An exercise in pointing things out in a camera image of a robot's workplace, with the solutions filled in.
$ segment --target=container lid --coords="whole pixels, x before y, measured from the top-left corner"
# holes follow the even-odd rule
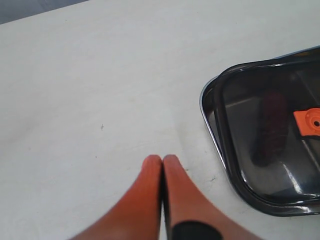
[[[212,88],[221,154],[237,192],[277,216],[320,212],[320,55],[236,65]]]

